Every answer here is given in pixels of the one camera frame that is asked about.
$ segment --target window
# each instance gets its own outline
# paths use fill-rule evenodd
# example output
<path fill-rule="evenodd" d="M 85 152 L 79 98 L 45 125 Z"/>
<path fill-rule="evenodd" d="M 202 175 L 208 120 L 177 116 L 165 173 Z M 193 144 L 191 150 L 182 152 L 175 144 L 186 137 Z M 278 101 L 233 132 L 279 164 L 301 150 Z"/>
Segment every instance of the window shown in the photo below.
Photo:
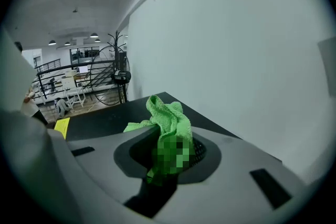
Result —
<path fill-rule="evenodd" d="M 70 49 L 70 61 L 72 65 L 92 62 L 97 55 L 99 55 L 99 47 Z"/>

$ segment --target green cloth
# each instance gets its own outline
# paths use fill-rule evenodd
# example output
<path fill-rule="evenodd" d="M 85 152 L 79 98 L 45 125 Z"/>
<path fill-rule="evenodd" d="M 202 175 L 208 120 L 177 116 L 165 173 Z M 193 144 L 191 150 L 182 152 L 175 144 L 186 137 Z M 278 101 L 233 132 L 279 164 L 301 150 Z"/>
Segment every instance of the green cloth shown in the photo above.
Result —
<path fill-rule="evenodd" d="M 191 124 L 179 102 L 164 104 L 153 95 L 147 100 L 146 108 L 152 114 L 150 120 L 129 123 L 124 132 L 156 124 L 160 127 L 158 146 L 152 151 L 153 167 L 147 173 L 147 182 L 162 186 L 165 180 L 188 169 L 195 156 Z"/>

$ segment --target white wall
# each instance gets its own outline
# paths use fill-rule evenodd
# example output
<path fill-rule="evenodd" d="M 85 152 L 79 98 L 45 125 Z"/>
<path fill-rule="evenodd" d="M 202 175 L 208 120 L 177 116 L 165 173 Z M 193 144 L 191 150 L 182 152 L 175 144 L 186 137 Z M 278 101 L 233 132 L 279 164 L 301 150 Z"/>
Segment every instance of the white wall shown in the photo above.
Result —
<path fill-rule="evenodd" d="M 33 50 L 23 50 L 22 56 L 26 59 L 26 61 L 34 68 L 34 58 L 41 57 L 41 63 L 38 65 L 42 65 L 42 52 L 41 49 L 33 49 Z"/>
<path fill-rule="evenodd" d="M 42 48 L 43 63 L 48 63 L 57 59 L 61 59 L 61 66 L 68 66 L 70 62 L 69 49 L 57 50 L 56 47 Z"/>
<path fill-rule="evenodd" d="M 118 46 L 125 44 L 125 46 L 120 47 L 122 50 L 127 51 L 127 44 L 128 44 L 128 25 L 120 31 L 120 39 L 118 40 Z"/>
<path fill-rule="evenodd" d="M 311 182 L 336 129 L 317 46 L 332 14 L 326 0 L 146 0 L 129 22 L 129 98 L 166 91 Z"/>
<path fill-rule="evenodd" d="M 34 67 L 34 56 L 33 56 L 33 50 L 23 50 L 22 51 L 23 58 L 26 59 L 26 61 Z"/>

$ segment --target black countertop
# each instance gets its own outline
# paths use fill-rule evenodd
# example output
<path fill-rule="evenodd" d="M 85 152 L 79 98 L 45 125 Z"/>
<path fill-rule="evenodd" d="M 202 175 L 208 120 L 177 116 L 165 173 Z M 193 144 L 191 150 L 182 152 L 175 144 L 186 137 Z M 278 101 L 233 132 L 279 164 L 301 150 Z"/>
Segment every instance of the black countertop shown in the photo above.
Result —
<path fill-rule="evenodd" d="M 189 118 L 192 126 L 238 138 L 170 94 L 162 92 L 157 94 L 157 96 L 165 104 L 174 101 L 180 102 L 183 113 Z M 110 108 L 71 117 L 66 140 L 74 141 L 118 134 L 124 131 L 129 122 L 140 123 L 143 120 L 149 120 L 151 114 L 146 108 L 147 99 L 148 97 L 145 97 Z"/>

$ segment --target yellow sticky note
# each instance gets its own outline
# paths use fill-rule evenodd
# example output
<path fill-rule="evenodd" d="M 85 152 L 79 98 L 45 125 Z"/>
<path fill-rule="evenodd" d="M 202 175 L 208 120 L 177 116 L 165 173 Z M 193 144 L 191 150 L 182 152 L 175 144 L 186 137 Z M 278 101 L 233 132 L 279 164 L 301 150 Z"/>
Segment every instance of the yellow sticky note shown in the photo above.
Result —
<path fill-rule="evenodd" d="M 54 128 L 54 130 L 59 131 L 59 132 L 62 133 L 64 139 L 67 136 L 67 130 L 68 130 L 68 126 L 69 126 L 69 121 L 70 121 L 70 118 L 58 120 L 56 122 L 56 125 L 55 125 L 55 128 Z"/>

